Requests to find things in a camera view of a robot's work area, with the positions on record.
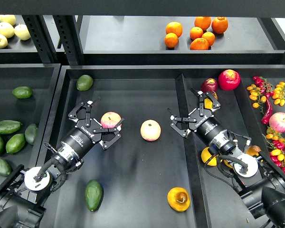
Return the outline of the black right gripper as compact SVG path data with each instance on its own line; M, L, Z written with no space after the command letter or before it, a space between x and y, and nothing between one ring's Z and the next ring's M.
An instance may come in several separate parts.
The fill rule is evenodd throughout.
M170 127L181 137L187 138L194 132L212 151L232 152L236 145L228 138L228 131L222 123L212 114L220 109L216 92L202 92L190 89L199 99L198 112L193 112L189 117L177 117L170 108Z

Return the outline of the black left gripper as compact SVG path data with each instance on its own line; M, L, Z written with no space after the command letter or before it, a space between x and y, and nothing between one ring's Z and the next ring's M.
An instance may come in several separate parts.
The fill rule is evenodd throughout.
M70 147L76 154L86 154L96 144L107 150L121 138L123 118L113 128L104 128L96 119L91 118L91 110L100 99L80 101L68 114L69 120L77 124L61 139L61 144ZM83 109L85 120L80 120L78 113Z

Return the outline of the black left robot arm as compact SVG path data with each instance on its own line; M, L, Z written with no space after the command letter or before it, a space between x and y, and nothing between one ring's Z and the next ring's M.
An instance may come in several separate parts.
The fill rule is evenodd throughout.
M38 228L46 211L44 203L62 187L70 172L81 168L83 157L97 144L106 150L120 139L124 119L106 128L91 117L98 102L80 102L69 113L75 126L58 148L44 143L53 153L45 164L30 169L19 165L0 185L0 228Z

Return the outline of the yellow pear under arm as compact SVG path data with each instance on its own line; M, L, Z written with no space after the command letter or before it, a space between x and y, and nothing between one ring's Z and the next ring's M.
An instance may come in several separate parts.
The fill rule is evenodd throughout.
M232 161L229 161L229 160L223 160L223 162L224 162L224 164L225 164L227 167L229 167L229 168L233 169Z

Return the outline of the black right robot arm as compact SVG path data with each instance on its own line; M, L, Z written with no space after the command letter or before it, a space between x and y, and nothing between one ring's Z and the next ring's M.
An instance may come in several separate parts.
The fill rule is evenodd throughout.
M187 116L171 116L171 127L182 137L195 134L207 147L209 158L203 167L215 160L217 172L206 196L208 205L217 204L220 221L251 214L255 219L268 218L275 228L285 228L285 174L264 152L249 155L251 138L243 149L238 147L237 134L226 129L214 116L220 103L210 92L194 91L198 107Z

